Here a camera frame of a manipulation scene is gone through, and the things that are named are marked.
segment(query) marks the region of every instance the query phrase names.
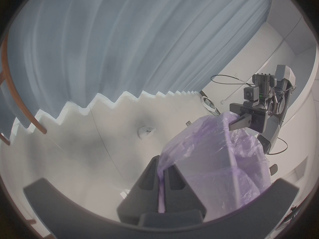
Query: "blue curtain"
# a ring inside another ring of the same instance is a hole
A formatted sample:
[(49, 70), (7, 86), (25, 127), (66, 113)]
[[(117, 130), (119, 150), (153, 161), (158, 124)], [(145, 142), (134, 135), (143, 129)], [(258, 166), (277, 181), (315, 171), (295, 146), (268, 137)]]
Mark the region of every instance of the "blue curtain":
[[(29, 0), (9, 33), (14, 83), (29, 110), (58, 117), (99, 92), (200, 91), (266, 21), (271, 0)], [(1, 132), (30, 122), (1, 86)]]

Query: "plastic bag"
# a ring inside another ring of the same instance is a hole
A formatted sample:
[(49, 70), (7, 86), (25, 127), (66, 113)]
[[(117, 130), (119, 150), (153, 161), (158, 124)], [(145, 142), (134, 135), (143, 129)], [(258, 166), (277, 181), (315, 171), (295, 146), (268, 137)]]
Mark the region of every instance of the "plastic bag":
[(138, 137), (141, 140), (144, 140), (145, 138), (153, 135), (155, 130), (156, 130), (156, 127), (143, 126), (138, 129)]
[(245, 129), (229, 132), (238, 118), (226, 112), (199, 118), (162, 150), (158, 164), (159, 212), (164, 207), (163, 171), (176, 164), (207, 209), (204, 221), (248, 204), (271, 185), (260, 142)]

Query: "brown wooden furniture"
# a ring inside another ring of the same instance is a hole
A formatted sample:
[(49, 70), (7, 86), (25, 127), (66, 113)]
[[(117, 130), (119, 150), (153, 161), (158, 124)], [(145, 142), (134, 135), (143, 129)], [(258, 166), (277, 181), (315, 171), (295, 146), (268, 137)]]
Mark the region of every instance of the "brown wooden furniture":
[[(2, 72), (0, 73), (0, 85), (6, 81), (8, 85), (8, 89), (12, 98), (23, 112), (23, 114), (30, 120), (31, 123), (35, 125), (35, 127), (40, 130), (42, 133), (46, 133), (47, 130), (34, 118), (32, 113), (26, 107), (24, 102), (22, 101), (11, 76), (9, 62), (8, 62), (8, 34), (5, 36), (2, 42), (2, 51), (1, 51), (1, 61), (2, 61)], [(0, 134), (0, 139), (7, 145), (10, 145), (10, 141), (8, 141), (2, 134)]]

